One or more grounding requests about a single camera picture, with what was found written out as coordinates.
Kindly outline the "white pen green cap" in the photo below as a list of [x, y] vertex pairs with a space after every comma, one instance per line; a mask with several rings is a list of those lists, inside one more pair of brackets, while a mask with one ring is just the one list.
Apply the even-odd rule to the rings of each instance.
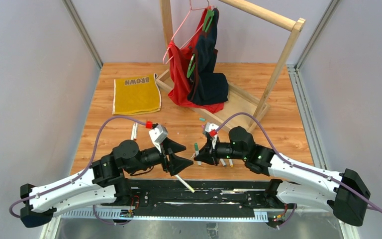
[[223, 167], [226, 167], [226, 162], [224, 161], [224, 159], [220, 159], [220, 163], [222, 164]]

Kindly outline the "white pen yellow cap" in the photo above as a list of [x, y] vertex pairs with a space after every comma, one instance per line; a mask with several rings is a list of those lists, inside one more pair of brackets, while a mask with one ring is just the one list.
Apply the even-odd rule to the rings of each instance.
[[180, 175], [175, 175], [174, 176], [177, 180], [179, 180], [188, 190], [190, 190], [192, 193], [195, 192], [195, 189], [188, 184]]

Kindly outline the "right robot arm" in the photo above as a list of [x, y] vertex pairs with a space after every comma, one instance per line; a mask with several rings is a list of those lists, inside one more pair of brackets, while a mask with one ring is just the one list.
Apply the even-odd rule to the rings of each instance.
[[297, 204], [332, 212], [352, 226], [363, 225], [371, 193], [360, 175], [316, 168], [287, 158], [282, 153], [255, 143], [252, 134], [237, 126], [228, 133], [229, 142], [220, 142], [214, 129], [204, 132], [207, 142], [194, 157], [209, 165], [221, 159], [240, 159], [256, 174], [271, 176], [265, 195], [283, 204]]

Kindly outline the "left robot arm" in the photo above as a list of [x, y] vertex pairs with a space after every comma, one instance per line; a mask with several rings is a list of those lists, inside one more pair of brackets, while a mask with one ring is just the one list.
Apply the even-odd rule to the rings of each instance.
[[20, 210], [20, 219], [27, 228], [34, 228], [82, 207], [128, 205], [134, 196], [125, 173], [133, 175], [161, 165], [165, 172], [175, 176], [193, 164], [191, 160], [176, 155], [185, 149], [184, 145], [168, 138], [159, 148], [144, 150], [140, 150], [135, 141], [125, 140], [110, 154], [94, 161], [87, 170], [44, 186], [21, 186], [20, 196], [26, 201]]

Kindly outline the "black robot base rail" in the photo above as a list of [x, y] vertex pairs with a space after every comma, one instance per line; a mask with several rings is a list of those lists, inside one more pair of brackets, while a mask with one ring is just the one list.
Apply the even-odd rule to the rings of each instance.
[[269, 192], [267, 181], [191, 180], [194, 192], [178, 180], [130, 180], [132, 198], [124, 202], [99, 203], [98, 208], [131, 209], [135, 219], [208, 221], [251, 220], [256, 211], [292, 213], [296, 204], [283, 203]]

